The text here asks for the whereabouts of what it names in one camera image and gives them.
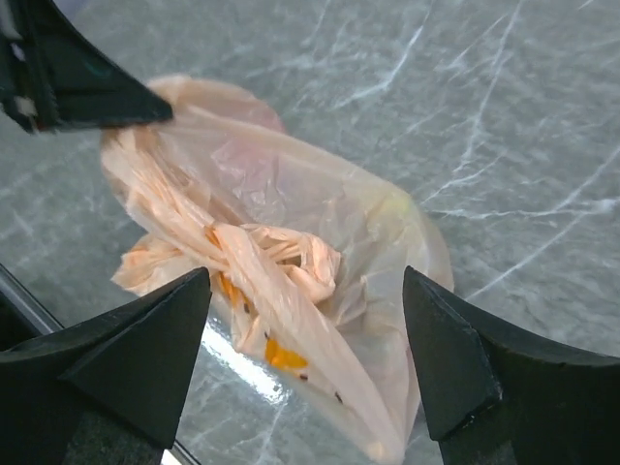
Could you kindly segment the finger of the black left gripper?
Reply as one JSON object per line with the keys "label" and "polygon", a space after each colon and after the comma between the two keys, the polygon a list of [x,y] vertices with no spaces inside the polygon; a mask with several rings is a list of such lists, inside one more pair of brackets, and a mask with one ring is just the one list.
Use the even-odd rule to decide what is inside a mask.
{"label": "finger of the black left gripper", "polygon": [[167,101],[88,42],[52,1],[1,4],[1,109],[28,133],[172,118]]}

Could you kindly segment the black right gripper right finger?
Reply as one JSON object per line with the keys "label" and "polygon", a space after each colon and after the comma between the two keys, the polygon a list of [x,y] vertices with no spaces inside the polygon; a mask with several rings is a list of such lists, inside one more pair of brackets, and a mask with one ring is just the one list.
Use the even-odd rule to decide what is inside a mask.
{"label": "black right gripper right finger", "polygon": [[616,464],[619,359],[541,337],[407,267],[403,305],[446,464]]}

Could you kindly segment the peach plastic bag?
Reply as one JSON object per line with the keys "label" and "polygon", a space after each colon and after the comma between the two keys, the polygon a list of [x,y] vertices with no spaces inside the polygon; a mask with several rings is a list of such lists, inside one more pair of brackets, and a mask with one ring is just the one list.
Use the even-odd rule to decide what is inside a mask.
{"label": "peach plastic bag", "polygon": [[207,268],[232,347],[288,377],[370,459],[401,463],[420,403],[403,276],[453,288],[438,228],[399,187],[289,136],[241,87],[148,86],[173,119],[102,136],[110,188],[145,231],[114,283],[146,295]]}

